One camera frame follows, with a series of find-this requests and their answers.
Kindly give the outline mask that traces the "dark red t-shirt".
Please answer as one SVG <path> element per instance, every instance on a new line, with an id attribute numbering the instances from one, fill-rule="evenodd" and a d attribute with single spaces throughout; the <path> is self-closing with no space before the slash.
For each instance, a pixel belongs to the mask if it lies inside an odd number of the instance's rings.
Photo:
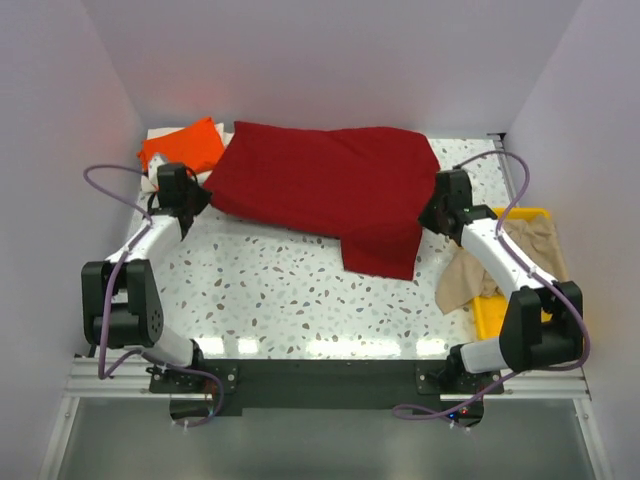
<path id="1" fill-rule="evenodd" d="M 229 215 L 338 239 L 348 271 L 410 281 L 439 170 L 413 131 L 237 122 L 204 187 Z"/>

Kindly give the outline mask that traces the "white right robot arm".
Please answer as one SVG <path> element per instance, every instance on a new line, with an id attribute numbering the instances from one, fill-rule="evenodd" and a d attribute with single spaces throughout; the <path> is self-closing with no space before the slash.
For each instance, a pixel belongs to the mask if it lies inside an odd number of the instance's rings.
<path id="1" fill-rule="evenodd" d="M 493 210 L 473 203 L 465 171 L 436 175 L 434 194 L 419 222 L 473 255 L 507 301 L 498 336 L 451 349 L 445 379 L 452 390 L 469 392 L 481 373 L 490 371 L 570 369 L 580 364 L 589 347 L 580 288 L 540 268 L 507 235 Z"/>

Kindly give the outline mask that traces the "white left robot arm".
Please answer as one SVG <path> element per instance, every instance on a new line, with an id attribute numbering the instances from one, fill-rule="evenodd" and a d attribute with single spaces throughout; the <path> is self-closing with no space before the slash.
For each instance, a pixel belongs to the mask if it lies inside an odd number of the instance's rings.
<path id="1" fill-rule="evenodd" d="M 109 169 L 100 164 L 85 169 L 89 185 L 136 209 L 142 225 L 116 252 L 81 270 L 83 331 L 99 348 L 98 377 L 106 379 L 129 357 L 171 368 L 173 382 L 185 392 L 200 390 L 207 368 L 197 343 L 164 325 L 164 313 L 153 267 L 187 236 L 211 194 L 182 163 L 161 165 L 157 190 L 145 208 L 108 191 L 90 173 Z"/>

